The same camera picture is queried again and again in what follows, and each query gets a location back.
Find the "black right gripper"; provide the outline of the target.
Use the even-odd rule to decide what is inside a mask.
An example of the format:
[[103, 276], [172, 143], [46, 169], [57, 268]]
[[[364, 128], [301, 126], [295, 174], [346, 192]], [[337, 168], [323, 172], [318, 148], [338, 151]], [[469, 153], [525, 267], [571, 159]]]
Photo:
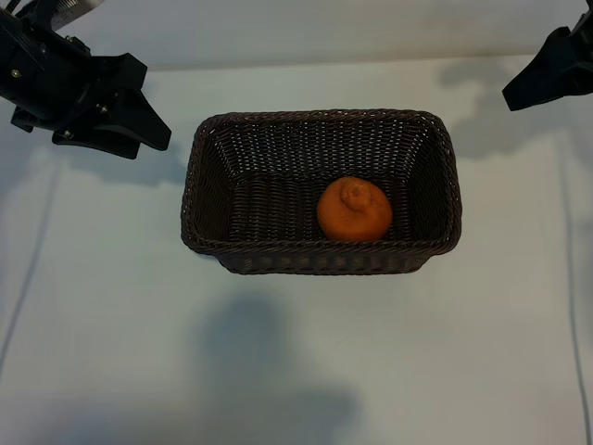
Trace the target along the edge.
[[570, 34], [568, 27], [554, 30], [536, 54], [535, 68], [527, 67], [503, 88], [503, 97], [511, 111], [592, 93], [591, 8], [572, 30], [577, 67], [568, 69], [574, 55]]

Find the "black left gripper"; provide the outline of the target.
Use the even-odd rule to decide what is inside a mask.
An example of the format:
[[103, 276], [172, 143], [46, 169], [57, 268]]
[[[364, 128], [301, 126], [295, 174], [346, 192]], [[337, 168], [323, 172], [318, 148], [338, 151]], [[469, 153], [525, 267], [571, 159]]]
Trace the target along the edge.
[[[81, 146], [135, 159], [141, 145], [169, 147], [171, 130], [140, 91], [147, 66], [126, 53], [92, 57], [75, 37], [58, 30], [91, 12], [90, 7], [1, 9], [1, 97], [15, 106], [11, 123], [29, 133], [54, 131], [52, 143]], [[83, 111], [96, 78], [122, 89]]]

